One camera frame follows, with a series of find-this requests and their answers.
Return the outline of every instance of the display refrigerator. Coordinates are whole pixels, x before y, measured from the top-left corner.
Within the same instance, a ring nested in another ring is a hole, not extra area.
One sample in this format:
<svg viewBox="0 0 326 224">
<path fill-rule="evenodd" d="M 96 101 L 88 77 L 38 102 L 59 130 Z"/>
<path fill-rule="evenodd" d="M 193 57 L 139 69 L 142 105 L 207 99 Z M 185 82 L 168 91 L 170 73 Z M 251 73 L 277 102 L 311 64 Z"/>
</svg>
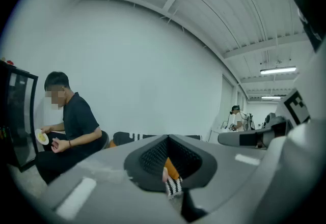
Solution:
<svg viewBox="0 0 326 224">
<path fill-rule="evenodd" d="M 0 149 L 21 172 L 34 165 L 34 95 L 38 77 L 0 61 Z"/>
</svg>

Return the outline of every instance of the person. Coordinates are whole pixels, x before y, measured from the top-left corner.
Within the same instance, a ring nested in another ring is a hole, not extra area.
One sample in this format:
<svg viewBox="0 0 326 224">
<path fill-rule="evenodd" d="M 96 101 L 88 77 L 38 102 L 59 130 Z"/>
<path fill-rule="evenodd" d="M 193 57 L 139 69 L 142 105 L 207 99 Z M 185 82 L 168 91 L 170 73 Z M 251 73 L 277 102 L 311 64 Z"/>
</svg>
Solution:
<svg viewBox="0 0 326 224">
<path fill-rule="evenodd" d="M 35 164 L 42 179 L 49 184 L 89 155 L 101 150 L 102 131 L 87 102 L 74 93 L 63 72 L 50 73 L 44 83 L 46 96 L 52 104 L 63 107 L 63 122 L 44 126 L 49 144 L 39 152 Z M 65 134 L 53 131 L 65 131 Z"/>
<path fill-rule="evenodd" d="M 232 127 L 233 131 L 238 130 L 239 132 L 243 132 L 244 131 L 243 127 L 247 123 L 247 119 L 246 119 L 247 116 L 240 111 L 239 105 L 232 106 L 231 113 L 235 115 L 235 121 L 237 122 L 237 124 Z"/>
</svg>

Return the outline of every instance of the orange cloth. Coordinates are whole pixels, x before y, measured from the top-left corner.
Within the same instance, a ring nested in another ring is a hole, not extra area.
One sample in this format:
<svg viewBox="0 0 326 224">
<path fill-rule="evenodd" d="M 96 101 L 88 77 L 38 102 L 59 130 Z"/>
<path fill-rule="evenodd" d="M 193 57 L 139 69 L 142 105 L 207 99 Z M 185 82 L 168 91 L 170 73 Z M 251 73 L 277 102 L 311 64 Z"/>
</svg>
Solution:
<svg viewBox="0 0 326 224">
<path fill-rule="evenodd" d="M 110 148 L 115 147 L 115 146 L 116 146 L 116 144 L 113 142 L 113 140 L 111 140 Z M 168 169 L 168 174 L 172 179 L 177 180 L 179 178 L 180 175 L 178 174 L 177 169 L 174 168 L 170 158 L 167 159 L 164 167 L 166 167 Z"/>
</svg>

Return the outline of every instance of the black sleeve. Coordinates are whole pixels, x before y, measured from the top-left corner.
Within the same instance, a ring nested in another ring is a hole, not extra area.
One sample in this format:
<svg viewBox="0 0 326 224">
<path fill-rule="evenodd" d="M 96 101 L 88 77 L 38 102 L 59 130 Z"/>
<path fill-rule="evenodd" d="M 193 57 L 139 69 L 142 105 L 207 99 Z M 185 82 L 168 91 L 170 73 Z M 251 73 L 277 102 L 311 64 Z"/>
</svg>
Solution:
<svg viewBox="0 0 326 224">
<path fill-rule="evenodd" d="M 81 101 L 76 105 L 75 115 L 83 134 L 92 133 L 99 126 L 93 116 L 90 106 L 85 101 Z"/>
</svg>

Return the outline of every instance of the fluorescent light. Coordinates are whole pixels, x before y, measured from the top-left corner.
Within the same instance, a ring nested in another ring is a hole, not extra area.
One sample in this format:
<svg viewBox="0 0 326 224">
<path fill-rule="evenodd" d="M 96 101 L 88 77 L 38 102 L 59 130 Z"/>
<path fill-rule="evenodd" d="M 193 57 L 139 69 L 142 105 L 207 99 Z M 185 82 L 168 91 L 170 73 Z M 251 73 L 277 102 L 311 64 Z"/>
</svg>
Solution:
<svg viewBox="0 0 326 224">
<path fill-rule="evenodd" d="M 262 96 L 261 99 L 281 99 L 280 96 Z"/>
<path fill-rule="evenodd" d="M 271 68 L 271 69 L 262 69 L 260 70 L 261 75 L 282 73 L 282 72 L 293 72 L 296 70 L 296 67 L 281 67 L 281 68 Z"/>
</svg>

